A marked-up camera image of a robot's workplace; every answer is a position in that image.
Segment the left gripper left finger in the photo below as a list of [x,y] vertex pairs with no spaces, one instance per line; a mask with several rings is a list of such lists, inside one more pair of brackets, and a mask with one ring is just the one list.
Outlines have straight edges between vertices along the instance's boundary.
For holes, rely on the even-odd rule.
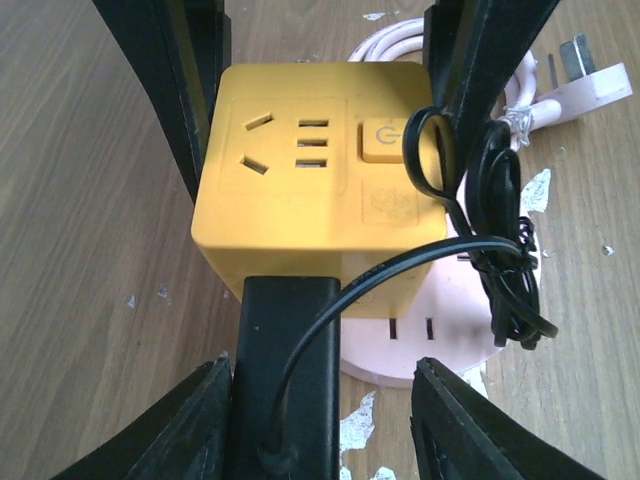
[[57,479],[220,479],[231,400],[229,357],[196,368]]

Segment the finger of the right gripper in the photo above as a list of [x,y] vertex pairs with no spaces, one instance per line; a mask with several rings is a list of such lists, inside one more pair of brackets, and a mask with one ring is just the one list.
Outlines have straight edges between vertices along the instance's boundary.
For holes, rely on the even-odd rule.
[[557,0],[437,1],[424,12],[423,64],[457,145],[475,143]]
[[94,0],[144,88],[192,200],[221,76],[231,65],[223,0]]

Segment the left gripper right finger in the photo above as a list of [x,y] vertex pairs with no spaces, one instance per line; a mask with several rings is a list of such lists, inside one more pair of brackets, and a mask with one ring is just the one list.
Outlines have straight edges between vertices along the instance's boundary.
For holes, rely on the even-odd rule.
[[434,358],[417,363],[411,431],[422,479],[598,479]]

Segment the round pink socket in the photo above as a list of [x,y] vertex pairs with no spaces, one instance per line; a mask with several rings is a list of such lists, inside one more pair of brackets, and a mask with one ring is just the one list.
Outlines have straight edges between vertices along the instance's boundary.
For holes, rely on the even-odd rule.
[[489,301],[465,253],[433,264],[405,315],[341,324],[341,371],[381,387],[411,388],[425,357],[461,374],[500,352]]

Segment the black power adapter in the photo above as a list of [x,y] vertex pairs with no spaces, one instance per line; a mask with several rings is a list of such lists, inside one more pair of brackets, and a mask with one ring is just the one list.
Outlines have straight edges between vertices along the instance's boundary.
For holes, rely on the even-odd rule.
[[305,336],[339,289],[326,277],[245,281],[224,478],[338,478],[340,319]]

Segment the yellow cube socket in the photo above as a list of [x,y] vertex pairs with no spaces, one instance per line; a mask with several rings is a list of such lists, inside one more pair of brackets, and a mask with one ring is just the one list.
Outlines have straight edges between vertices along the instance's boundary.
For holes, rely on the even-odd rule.
[[408,118],[432,102],[414,62],[263,63],[222,75],[192,237],[227,288],[252,276],[333,277],[447,235],[411,183]]

